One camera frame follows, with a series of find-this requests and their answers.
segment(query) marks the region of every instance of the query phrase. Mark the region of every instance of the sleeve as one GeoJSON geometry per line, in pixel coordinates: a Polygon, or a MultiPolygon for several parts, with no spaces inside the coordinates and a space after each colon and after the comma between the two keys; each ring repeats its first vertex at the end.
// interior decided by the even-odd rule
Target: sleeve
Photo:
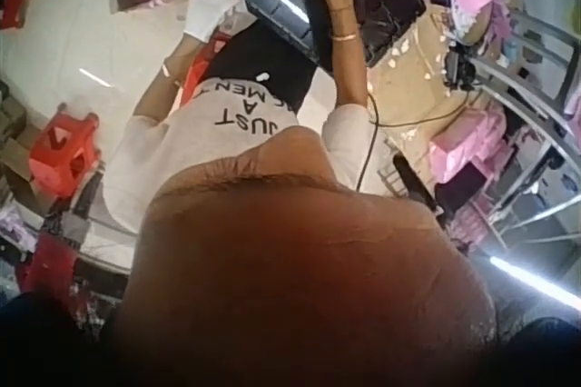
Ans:
{"type": "Polygon", "coordinates": [[[147,181],[149,162],[161,145],[166,124],[147,116],[133,116],[103,176],[103,198],[107,210],[121,225],[137,232],[145,205],[140,193],[147,181]]]}
{"type": "MultiPolygon", "coordinates": [[[[357,187],[361,170],[369,154],[373,125],[366,107],[346,104],[335,109],[323,125],[322,138],[329,153],[330,163],[341,184],[357,187]]],[[[377,162],[370,159],[368,172],[377,170],[377,162]]]]}

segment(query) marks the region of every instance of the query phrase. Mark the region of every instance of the person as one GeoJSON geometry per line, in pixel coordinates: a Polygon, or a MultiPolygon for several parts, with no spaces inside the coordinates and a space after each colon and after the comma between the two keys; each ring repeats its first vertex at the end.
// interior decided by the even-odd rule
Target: person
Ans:
{"type": "MultiPolygon", "coordinates": [[[[193,2],[222,12],[223,1],[193,2]]],[[[200,46],[185,35],[135,108],[104,180],[112,215],[139,233],[100,341],[124,385],[462,383],[494,336],[483,284],[428,207],[354,190],[370,137],[366,65],[353,0],[326,3],[338,96],[322,139],[296,121],[314,65],[260,23],[166,118],[200,46]]],[[[37,339],[57,336],[104,373],[63,322],[47,326],[47,305],[34,305],[37,339]]],[[[4,328],[28,319],[11,313],[4,328]]],[[[34,347],[14,332],[26,327],[10,331],[34,347]]]]}

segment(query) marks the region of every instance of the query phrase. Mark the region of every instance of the tiled floor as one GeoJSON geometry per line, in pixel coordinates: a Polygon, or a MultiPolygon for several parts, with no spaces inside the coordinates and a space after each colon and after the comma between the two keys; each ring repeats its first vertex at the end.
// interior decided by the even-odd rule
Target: tiled floor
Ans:
{"type": "MultiPolygon", "coordinates": [[[[107,162],[136,102],[179,40],[184,14],[185,3],[112,14],[110,0],[30,0],[25,27],[0,35],[0,75],[36,124],[61,102],[75,116],[97,113],[96,142],[107,162]]],[[[319,130],[334,103],[333,82],[318,71],[300,122],[319,130]]],[[[389,154],[383,140],[375,154],[379,159],[389,154]]],[[[376,174],[369,174],[365,188],[386,192],[376,174]]],[[[90,237],[84,249],[129,266],[133,246],[106,233],[90,237]]]]}

